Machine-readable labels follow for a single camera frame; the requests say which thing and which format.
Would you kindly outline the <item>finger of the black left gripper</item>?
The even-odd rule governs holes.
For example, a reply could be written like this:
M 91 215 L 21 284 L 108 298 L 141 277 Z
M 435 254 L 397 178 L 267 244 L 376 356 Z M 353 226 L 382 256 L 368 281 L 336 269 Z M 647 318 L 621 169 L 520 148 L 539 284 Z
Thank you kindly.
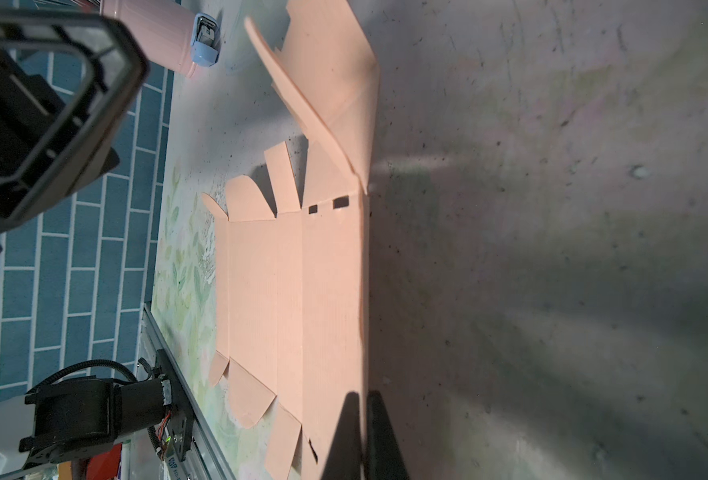
M 12 51 L 67 54 L 85 75 L 65 101 Z M 0 8 L 0 234 L 119 165 L 114 138 L 148 73 L 141 46 L 116 19 Z

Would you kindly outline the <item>pink paper box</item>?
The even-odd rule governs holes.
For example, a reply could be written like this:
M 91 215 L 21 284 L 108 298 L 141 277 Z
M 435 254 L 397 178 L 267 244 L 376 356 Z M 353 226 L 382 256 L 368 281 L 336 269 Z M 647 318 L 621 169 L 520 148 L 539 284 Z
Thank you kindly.
M 308 141 L 297 185 L 289 150 L 265 152 L 274 197 L 247 176 L 225 200 L 204 196 L 216 226 L 216 351 L 238 423 L 276 415 L 265 466 L 318 479 L 347 395 L 367 387 L 368 185 L 380 66 L 345 1 L 292 1 L 284 44 L 250 41 Z

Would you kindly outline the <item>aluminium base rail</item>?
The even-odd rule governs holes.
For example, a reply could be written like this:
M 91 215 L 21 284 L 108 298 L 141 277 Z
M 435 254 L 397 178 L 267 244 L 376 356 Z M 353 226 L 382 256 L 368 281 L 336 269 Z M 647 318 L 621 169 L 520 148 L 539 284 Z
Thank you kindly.
M 192 390 L 163 337 L 149 302 L 143 305 L 139 356 L 170 384 L 172 415 L 160 446 L 164 479 L 233 479 L 235 477 Z

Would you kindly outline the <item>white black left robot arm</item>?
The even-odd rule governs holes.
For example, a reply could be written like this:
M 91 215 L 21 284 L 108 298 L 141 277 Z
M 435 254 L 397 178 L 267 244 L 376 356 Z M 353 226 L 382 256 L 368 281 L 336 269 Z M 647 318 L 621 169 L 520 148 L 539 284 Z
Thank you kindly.
M 0 9 L 0 234 L 119 163 L 113 138 L 149 63 L 121 22 Z M 168 413 L 170 384 L 83 377 L 84 363 L 0 402 L 0 479 L 110 451 Z

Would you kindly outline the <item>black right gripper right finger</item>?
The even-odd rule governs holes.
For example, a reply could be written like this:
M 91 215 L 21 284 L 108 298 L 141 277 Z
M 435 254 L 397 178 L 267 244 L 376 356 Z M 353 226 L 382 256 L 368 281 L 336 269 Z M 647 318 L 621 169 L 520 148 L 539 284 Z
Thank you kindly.
M 367 399 L 365 473 L 369 480 L 409 480 L 383 396 L 371 391 Z

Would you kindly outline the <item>pink metal pencil bucket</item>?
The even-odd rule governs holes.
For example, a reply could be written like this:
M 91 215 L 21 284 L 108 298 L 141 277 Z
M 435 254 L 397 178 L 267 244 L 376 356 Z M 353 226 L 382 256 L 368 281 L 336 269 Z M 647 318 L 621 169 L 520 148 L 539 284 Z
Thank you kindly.
M 121 21 L 150 61 L 188 78 L 195 74 L 191 10 L 168 0 L 102 0 L 100 14 Z

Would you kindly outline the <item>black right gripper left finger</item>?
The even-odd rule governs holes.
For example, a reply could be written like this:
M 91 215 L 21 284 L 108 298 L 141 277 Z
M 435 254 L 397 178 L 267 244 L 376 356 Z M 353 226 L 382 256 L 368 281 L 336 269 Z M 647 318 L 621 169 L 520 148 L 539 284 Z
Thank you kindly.
M 321 479 L 359 480 L 361 462 L 360 397 L 357 392 L 349 392 L 342 405 Z

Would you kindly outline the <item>light blue small stapler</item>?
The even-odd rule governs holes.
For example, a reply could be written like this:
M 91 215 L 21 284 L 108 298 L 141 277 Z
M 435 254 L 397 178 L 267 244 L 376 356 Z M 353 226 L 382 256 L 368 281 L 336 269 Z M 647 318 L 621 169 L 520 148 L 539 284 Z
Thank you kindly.
M 195 17 L 191 40 L 191 57 L 194 63 L 203 67 L 212 67 L 219 58 L 219 24 L 206 13 Z

